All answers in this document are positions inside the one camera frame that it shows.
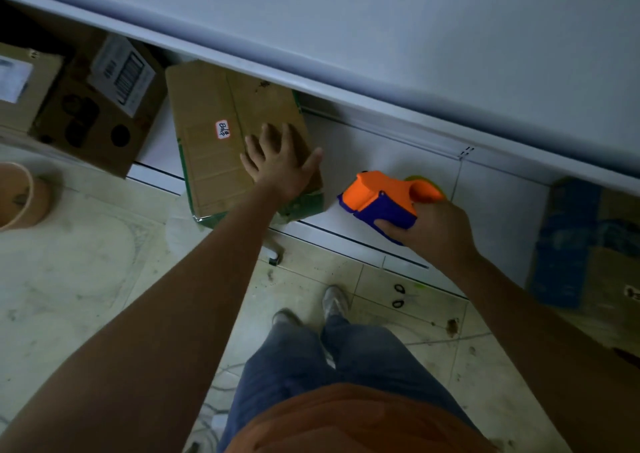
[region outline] shoe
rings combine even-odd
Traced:
[[[297,325],[299,327],[302,326],[302,321],[300,321],[298,316],[288,308],[283,308],[276,312],[271,319],[271,326],[276,325],[276,323],[291,323],[292,325]]]
[[[340,315],[345,318],[349,311],[349,302],[347,296],[337,286],[330,286],[324,292],[322,298],[322,309],[324,311],[324,321],[327,321],[332,315]]]

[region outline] brown bucket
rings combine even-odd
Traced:
[[[45,182],[18,163],[0,163],[0,231],[37,224],[50,202]]]

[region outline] forearm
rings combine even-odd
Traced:
[[[281,203],[254,187],[196,249],[60,366],[12,421],[0,449],[179,450]]]
[[[450,271],[574,451],[636,450],[640,373],[484,258]]]

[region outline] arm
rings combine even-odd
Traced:
[[[466,213],[416,205],[409,230],[376,224],[436,266],[471,300],[573,451],[637,451],[640,371],[574,328],[476,250]]]
[[[4,452],[154,451],[184,446],[242,304],[262,236],[306,186],[291,130],[263,128],[242,160],[244,202],[171,271],[73,353],[0,437]]]

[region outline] jeans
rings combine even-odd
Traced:
[[[218,453],[258,414],[290,397],[335,383],[357,384],[425,401],[476,429],[443,385],[386,328],[353,325],[332,315],[320,339],[332,355],[335,369],[327,364],[320,340],[312,330],[288,322],[273,326],[244,366]]]

